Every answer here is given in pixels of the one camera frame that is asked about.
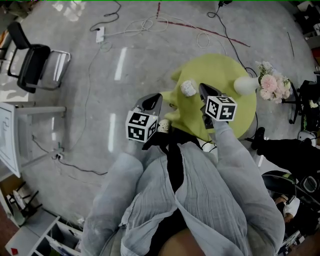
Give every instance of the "desk leg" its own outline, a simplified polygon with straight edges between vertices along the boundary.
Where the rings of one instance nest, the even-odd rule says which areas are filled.
[[[36,104],[35,101],[4,101],[4,103],[15,105],[19,108],[23,108],[24,106],[33,107]]]
[[[34,166],[34,165],[44,161],[47,158],[55,157],[56,154],[59,154],[59,153],[61,153],[63,151],[64,151],[63,148],[56,149],[54,151],[51,151],[51,152],[49,152],[47,154],[44,154],[44,155],[39,156],[39,157],[29,161],[29,162],[26,162],[26,163],[22,164],[21,167],[22,167],[22,169],[29,168],[31,166]]]
[[[17,108],[16,111],[19,115],[34,115],[44,113],[66,112],[65,106],[35,106]]]

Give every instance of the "green tablecloth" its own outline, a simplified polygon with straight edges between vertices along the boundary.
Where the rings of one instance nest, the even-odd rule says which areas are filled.
[[[199,93],[191,97],[185,97],[180,85],[186,80],[195,80],[197,85],[205,83],[211,85],[222,93],[232,97],[238,104],[234,121],[229,122],[234,135],[239,138],[250,127],[256,112],[256,94],[241,96],[234,90],[234,81],[239,77],[248,76],[246,70],[230,57],[209,53],[194,58],[171,75],[176,81],[173,91],[162,92],[163,99],[176,106],[177,110],[167,113],[164,117],[172,121],[172,126],[208,142],[211,140],[209,133],[214,130],[206,130],[200,111],[204,103]]]

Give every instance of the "gray floor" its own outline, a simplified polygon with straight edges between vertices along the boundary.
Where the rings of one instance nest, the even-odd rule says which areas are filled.
[[[148,18],[157,13],[158,2],[122,2],[119,19],[105,25],[106,33],[123,31],[131,22]],[[194,26],[224,34],[217,18],[206,13],[215,11],[217,2],[163,1],[160,12],[167,13]],[[49,45],[53,49],[68,51],[72,61],[61,88],[56,92],[39,91],[34,95],[38,105],[67,106],[64,130],[64,147],[70,149],[81,135],[85,124],[85,101],[89,89],[88,68],[99,45],[96,33],[89,28],[117,8],[114,2],[39,2],[23,21],[22,27],[32,43]],[[228,36],[250,47],[234,43],[243,64],[257,71],[255,61],[269,61],[299,87],[304,80],[315,80],[314,60],[299,27],[290,14],[277,2],[233,2],[219,10]],[[165,25],[158,23],[154,29]],[[289,32],[294,56],[288,39]],[[175,83],[170,79],[172,71],[186,61],[205,53],[221,53],[221,45],[211,37],[211,46],[197,46],[198,31],[179,25],[169,25],[164,32],[145,31],[136,36],[117,35],[108,38],[112,42],[109,52],[100,52],[90,68],[91,89],[86,106],[87,124],[83,137],[65,154],[64,161],[83,169],[105,172],[117,155],[126,147],[125,119],[136,100],[150,93],[171,90]],[[227,55],[236,59],[227,39],[217,36]],[[206,44],[204,37],[200,44]],[[123,48],[127,47],[120,80],[115,71]],[[168,111],[164,107],[162,114]],[[115,114],[113,149],[110,146],[110,116]],[[299,121],[290,125],[292,108],[257,97],[259,126],[266,128],[270,139],[293,139],[299,131]],[[34,120],[34,133],[41,145],[50,150],[48,141],[52,120],[42,116]],[[247,135],[256,128],[253,121]],[[34,145],[34,155],[41,151]],[[24,179],[39,190],[39,200],[44,207],[71,221],[86,217],[92,201],[103,182],[101,176],[85,173],[73,167],[62,166],[53,160],[26,170]]]

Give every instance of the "sleeve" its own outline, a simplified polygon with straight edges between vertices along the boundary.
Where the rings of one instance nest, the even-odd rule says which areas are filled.
[[[105,176],[104,184],[93,201],[85,220],[81,240],[83,256],[99,256],[117,230],[130,206],[143,166],[135,157],[122,153]]]
[[[236,139],[229,125],[215,122],[214,128],[218,149],[217,170],[241,207],[247,223],[264,243],[273,248],[275,254],[284,239],[283,216],[269,196],[250,153]]]
[[[283,208],[284,214],[291,214],[293,217],[296,216],[299,205],[300,205],[300,200],[295,197],[290,204],[284,205],[284,208]]]

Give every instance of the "power strip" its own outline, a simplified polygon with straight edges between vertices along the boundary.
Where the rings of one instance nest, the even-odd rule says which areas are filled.
[[[95,39],[95,42],[98,44],[98,43],[101,43],[105,40],[105,27],[104,26],[101,26],[98,28],[98,30],[96,31],[96,39]]]

